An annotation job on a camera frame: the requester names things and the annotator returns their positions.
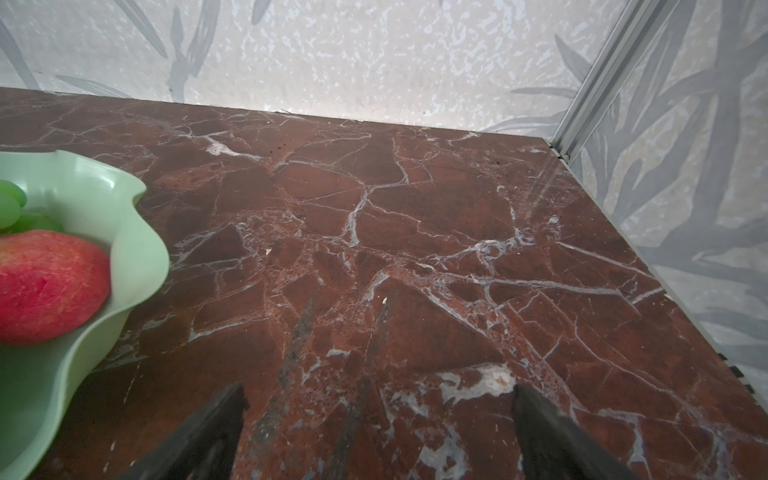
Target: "plastic bowl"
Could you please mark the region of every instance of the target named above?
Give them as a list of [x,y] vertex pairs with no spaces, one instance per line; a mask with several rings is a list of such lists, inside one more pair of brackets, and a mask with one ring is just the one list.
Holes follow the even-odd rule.
[[134,205],[147,187],[109,165],[66,151],[0,152],[0,179],[27,193],[67,233],[109,252],[112,291],[76,330],[32,346],[0,345],[0,480],[21,480],[56,435],[74,391],[109,353],[131,309],[168,274],[163,240]]

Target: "brown marble tabletop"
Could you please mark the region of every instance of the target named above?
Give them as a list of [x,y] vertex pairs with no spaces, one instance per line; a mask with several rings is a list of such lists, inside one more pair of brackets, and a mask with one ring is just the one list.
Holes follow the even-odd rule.
[[0,144],[147,184],[171,257],[32,478],[113,478],[214,393],[233,478],[523,478],[532,382],[645,478],[766,478],[768,416],[543,140],[0,90]]

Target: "red marble surface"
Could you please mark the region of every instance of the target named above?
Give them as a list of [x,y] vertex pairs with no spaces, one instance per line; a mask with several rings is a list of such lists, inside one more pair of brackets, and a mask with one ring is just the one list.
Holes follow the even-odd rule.
[[233,478],[522,478],[532,382],[645,478],[765,478],[768,417],[542,140],[0,90],[6,150],[148,186],[171,272],[32,478],[113,478],[225,385]]

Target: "bowl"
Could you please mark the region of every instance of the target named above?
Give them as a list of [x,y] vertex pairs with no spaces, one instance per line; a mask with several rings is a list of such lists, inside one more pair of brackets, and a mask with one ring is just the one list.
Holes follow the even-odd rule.
[[109,253],[112,288],[102,308],[76,330],[30,346],[0,345],[0,480],[21,480],[56,435],[75,390],[109,353],[137,304],[168,274],[163,240],[134,205],[144,183],[67,151],[0,152],[0,179],[20,186],[25,210],[41,210],[65,232]]

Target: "green grape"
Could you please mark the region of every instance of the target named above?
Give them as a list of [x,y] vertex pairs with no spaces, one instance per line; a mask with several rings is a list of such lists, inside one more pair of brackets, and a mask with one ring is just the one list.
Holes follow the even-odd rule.
[[63,232],[64,228],[55,220],[51,220],[43,214],[21,215],[16,223],[11,225],[11,233],[24,233],[30,230],[52,230]]
[[16,199],[0,191],[0,228],[10,227],[22,214],[22,207]]
[[27,204],[27,194],[18,185],[7,180],[0,180],[0,193],[6,193],[16,199],[16,203],[23,207]]

